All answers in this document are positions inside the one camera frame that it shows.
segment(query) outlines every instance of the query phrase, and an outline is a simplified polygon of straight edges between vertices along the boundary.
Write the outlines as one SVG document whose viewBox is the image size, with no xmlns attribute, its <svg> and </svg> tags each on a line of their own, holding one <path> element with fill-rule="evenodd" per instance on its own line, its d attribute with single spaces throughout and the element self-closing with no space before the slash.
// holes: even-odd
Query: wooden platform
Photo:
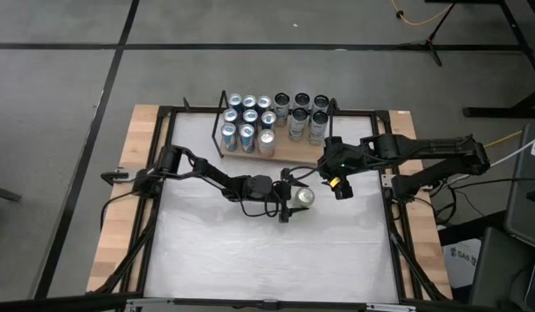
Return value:
<svg viewBox="0 0 535 312">
<path fill-rule="evenodd" d="M 284 127 L 275 128 L 275 154 L 267 159 L 278 161 L 291 161 L 298 163 L 305 163 L 309 165 L 316 165 L 317 160 L 323 155 L 323 145 L 314 146 L 310 144 L 309 128 L 304 129 L 303 137 L 299 141 L 291 140 L 288 137 L 290 121 Z M 258 152 L 258 145 L 256 142 L 255 149 L 252 153 L 246 153 L 242 150 L 242 145 L 238 142 L 238 148 L 234 152 L 230 152 L 225 148 L 223 142 L 221 145 L 221 152 L 229 157 L 242 157 L 264 159 Z"/>
<path fill-rule="evenodd" d="M 157 111 L 158 106 L 137 105 L 134 108 L 119 166 L 128 170 L 145 167 Z M 410 112 L 390 111 L 390 119 L 393 133 L 403 134 L 415 139 L 414 124 Z M 380 132 L 384 133 L 382 123 L 380 123 L 379 128 Z M 162 133 L 160 142 L 164 138 L 165 133 Z M 400 166 L 400 171 L 402 174 L 413 174 L 422 170 L 422 168 L 420 160 L 410 160 Z M 130 188 L 130 184 L 115 185 L 111 192 L 111 197 L 127 192 Z M 417 197 L 430 201 L 426 192 L 419 192 Z M 109 206 L 97 246 L 94 265 L 88 280 L 88 290 L 100 287 L 127 254 L 137 204 L 138 199 L 136 197 L 128 196 L 113 202 Z M 452 298 L 433 210 L 427 204 L 418 201 L 408 204 L 407 208 L 418 263 L 433 283 L 436 284 L 440 292 Z M 137 270 L 139 262 L 138 259 L 135 262 L 128 290 L 135 290 L 135 281 L 139 274 Z M 413 298 L 409 268 L 403 259 L 401 267 L 406 295 L 408 298 Z"/>
</svg>

